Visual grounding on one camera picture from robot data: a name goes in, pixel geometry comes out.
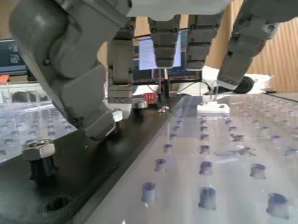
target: gray robotic arm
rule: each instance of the gray robotic arm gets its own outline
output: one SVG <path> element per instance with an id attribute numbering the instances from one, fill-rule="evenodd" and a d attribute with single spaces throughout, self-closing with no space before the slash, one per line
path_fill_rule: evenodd
<path id="1" fill-rule="evenodd" d="M 298 15 L 298 1 L 245 0 L 236 20 L 228 54 L 218 74 L 218 85 L 236 89 L 253 57 L 274 37 L 281 22 Z"/>
<path id="2" fill-rule="evenodd" d="M 11 16 L 23 58 L 68 121 L 95 139 L 115 128 L 97 50 L 127 24 L 131 1 L 26 0 Z"/>

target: cable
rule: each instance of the cable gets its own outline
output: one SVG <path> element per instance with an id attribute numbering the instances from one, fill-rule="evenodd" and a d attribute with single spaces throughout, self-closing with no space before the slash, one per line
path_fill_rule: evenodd
<path id="1" fill-rule="evenodd" d="M 151 91 L 152 91 L 153 93 L 159 93 L 156 90 L 152 89 L 152 87 L 151 87 L 149 85 L 147 85 L 147 86 L 148 86 L 148 88 L 151 89 Z"/>
<path id="2" fill-rule="evenodd" d="M 180 93 L 180 92 L 183 92 L 185 89 L 188 89 L 193 84 L 196 84 L 196 83 L 198 83 L 198 82 L 193 82 L 192 84 L 189 84 L 184 89 L 181 89 L 180 91 L 177 91 L 177 92 L 175 92 L 175 93 Z"/>

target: screen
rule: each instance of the screen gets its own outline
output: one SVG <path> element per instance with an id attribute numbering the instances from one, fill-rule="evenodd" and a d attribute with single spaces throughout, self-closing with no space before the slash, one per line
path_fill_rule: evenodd
<path id="1" fill-rule="evenodd" d="M 27 72 L 19 48 L 14 40 L 0 40 L 0 74 Z"/>
<path id="2" fill-rule="evenodd" d="M 181 33 L 179 35 L 176 44 L 175 64 L 173 67 L 181 66 Z M 152 38 L 144 38 L 140 40 L 140 70 L 157 69 L 156 56 Z"/>
<path id="3" fill-rule="evenodd" d="M 201 75 L 186 68 L 188 31 L 181 31 L 177 38 L 175 65 L 168 69 L 169 80 L 201 80 Z M 135 39 L 133 47 L 133 82 L 136 84 L 155 83 L 164 80 L 164 69 L 157 69 L 153 41 L 151 36 Z"/>

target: robotic arm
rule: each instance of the robotic arm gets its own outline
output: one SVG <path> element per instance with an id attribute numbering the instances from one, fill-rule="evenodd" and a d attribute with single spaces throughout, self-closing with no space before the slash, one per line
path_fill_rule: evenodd
<path id="1" fill-rule="evenodd" d="M 189 70 L 201 70 L 230 1 L 20 1 L 11 17 L 11 31 L 23 58 L 57 109 L 87 137 L 101 140 L 113 130 L 111 109 L 121 109 L 124 118 L 131 113 L 135 18 L 149 17 L 157 66 L 169 68 L 180 15 L 190 14 L 186 66 Z M 238 86 L 278 23 L 297 16 L 297 8 L 297 0 L 245 0 L 218 75 L 221 86 Z M 107 41 L 108 106 L 103 101 L 107 71 L 96 58 Z"/>
<path id="2" fill-rule="evenodd" d="M 131 6 L 128 0 L 27 0 L 11 17 L 23 58 L 53 104 L 97 140 L 111 133 L 115 121 L 103 102 L 107 72 L 96 56 L 127 25 Z"/>
<path id="3" fill-rule="evenodd" d="M 278 25 L 298 15 L 298 1 L 245 0 L 234 23 L 218 85 L 234 90 Z"/>

